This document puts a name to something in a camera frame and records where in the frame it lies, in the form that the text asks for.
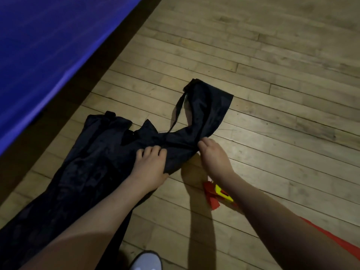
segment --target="black fabric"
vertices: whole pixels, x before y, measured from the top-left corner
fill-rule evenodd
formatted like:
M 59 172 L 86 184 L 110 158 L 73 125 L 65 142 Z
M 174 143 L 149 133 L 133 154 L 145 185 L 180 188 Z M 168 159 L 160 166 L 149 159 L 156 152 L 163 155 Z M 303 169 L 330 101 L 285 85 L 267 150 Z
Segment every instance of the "black fabric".
M 172 126 L 186 95 L 192 123 L 176 132 L 158 133 L 149 120 L 133 132 L 129 130 L 132 122 L 115 113 L 89 115 L 46 191 L 0 230 L 1 269 L 20 268 L 118 187 L 130 174 L 138 149 L 154 145 L 166 148 L 167 173 L 173 173 L 190 159 L 198 151 L 197 142 L 218 128 L 233 96 L 198 79 L 193 79 L 184 92 L 176 105 Z M 130 216 L 131 213 L 114 235 L 98 269 L 110 266 L 116 259 Z

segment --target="shoe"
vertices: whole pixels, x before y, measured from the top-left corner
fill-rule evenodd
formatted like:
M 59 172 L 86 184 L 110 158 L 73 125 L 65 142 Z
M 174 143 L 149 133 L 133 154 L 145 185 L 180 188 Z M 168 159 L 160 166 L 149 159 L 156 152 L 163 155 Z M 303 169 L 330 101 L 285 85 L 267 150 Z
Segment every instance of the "shoe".
M 144 250 L 136 256 L 129 270 L 162 270 L 159 255 L 150 250 Z

